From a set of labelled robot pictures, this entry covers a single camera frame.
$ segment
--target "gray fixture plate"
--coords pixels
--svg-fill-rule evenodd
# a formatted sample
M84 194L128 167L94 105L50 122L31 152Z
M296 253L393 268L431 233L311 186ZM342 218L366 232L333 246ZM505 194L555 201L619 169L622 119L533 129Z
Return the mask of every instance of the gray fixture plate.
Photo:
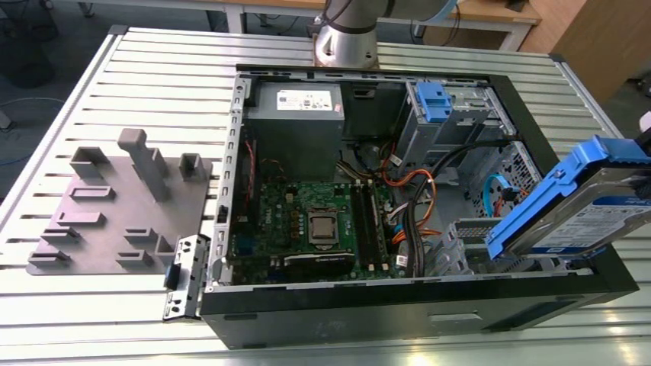
M170 188L170 198L164 202L156 202L136 175L131 158L108 157L108 160L110 164L96 165L104 180L94 178L83 181L78 175L71 179L67 193L62 197L62 203L50 221L50 228L72 226L79 234L78 242L50 244L42 239L35 251L36 257L60 251L71 260L67 261L67 265L40 267L31 263L28 265L31 275L164 273L174 260L178 239L199 232L210 179L183 181L178 167L180 158L166 158L170 173L164 180ZM203 166L210 176L212 163L203 160ZM96 186L110 186L115 192L114 198L75 200L71 197L75 189L83 191L80 188ZM68 216L79 213L102 213L106 217L104 223L62 225L58 219L63 213ZM139 240L132 240L136 243L131 244L124 237L127 229L136 231L152 229L166 238L168 245L156 244L156 240L147 238L140 240L142 243L136 242Z

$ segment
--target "wooden desk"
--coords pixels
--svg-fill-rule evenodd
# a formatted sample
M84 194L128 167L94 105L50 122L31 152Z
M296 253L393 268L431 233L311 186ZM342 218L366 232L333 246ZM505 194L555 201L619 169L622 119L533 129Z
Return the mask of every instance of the wooden desk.
M603 103L651 58L650 0L531 0L545 21L522 50L558 53Z
M494 21L503 23L526 23L537 25L542 17L537 9L527 2L522 12L510 10L505 7L506 1L495 0L466 0L459 4L461 19L466 21ZM457 10L449 18L454 19Z
M230 33L246 33L246 15L275 14L302 17L317 17L326 0L92 0L100 4L138 5L159 8L184 8L195 10L223 11L228 20ZM86 3L80 2L86 13ZM501 50L518 51L531 27L541 22L537 11L529 5L522 13L510 11L503 2L495 0L466 0L461 3L461 28L507 32ZM411 22L405 19L386 19L390 23L414 24L417 36L422 36L423 26L454 27L455 15L439 22Z

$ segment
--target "sticker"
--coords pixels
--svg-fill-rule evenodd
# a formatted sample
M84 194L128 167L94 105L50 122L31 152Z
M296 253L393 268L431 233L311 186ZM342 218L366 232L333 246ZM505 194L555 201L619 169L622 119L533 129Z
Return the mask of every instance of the sticker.
M280 90L276 102L279 111L333 111L333 97L327 90Z
M537 243L534 252L583 252L626 226L627 220L651 211L651 200L601 197Z
M395 156L394 154L391 154L389 156L389 160L391 160L391 162L397 165L397 166L401 166L402 163L403 163L403 159L401 159L398 156Z
M397 256L397 266L407 267L407 257L405 255Z

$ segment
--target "slotted aluminum surface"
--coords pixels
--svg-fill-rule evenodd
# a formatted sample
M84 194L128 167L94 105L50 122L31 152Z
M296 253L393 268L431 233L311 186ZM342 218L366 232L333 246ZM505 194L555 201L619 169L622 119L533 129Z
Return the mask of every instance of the slotted aluminum surface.
M163 154L199 153L220 171L235 63L309 66L311 42L291 37L131 28L108 36L0 209L0 362L156 364L646 364L651 359L651 228L615 243L641 291L523 332L418 341L230 352L203 325L160 324L160 275L32 277L28 253L46 228L78 146L114 145L144 127ZM509 75L557 153L613 127L543 55L382 43L386 69ZM203 233L211 234L214 195Z

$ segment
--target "ram slot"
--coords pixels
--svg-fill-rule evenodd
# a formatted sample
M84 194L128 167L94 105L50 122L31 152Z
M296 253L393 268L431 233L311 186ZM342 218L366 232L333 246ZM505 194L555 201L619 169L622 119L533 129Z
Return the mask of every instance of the ram slot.
M375 225L377 212L373 192L367 186L353 187L351 204L354 208L359 264L365 267L379 265L382 263L382 252L378 226Z

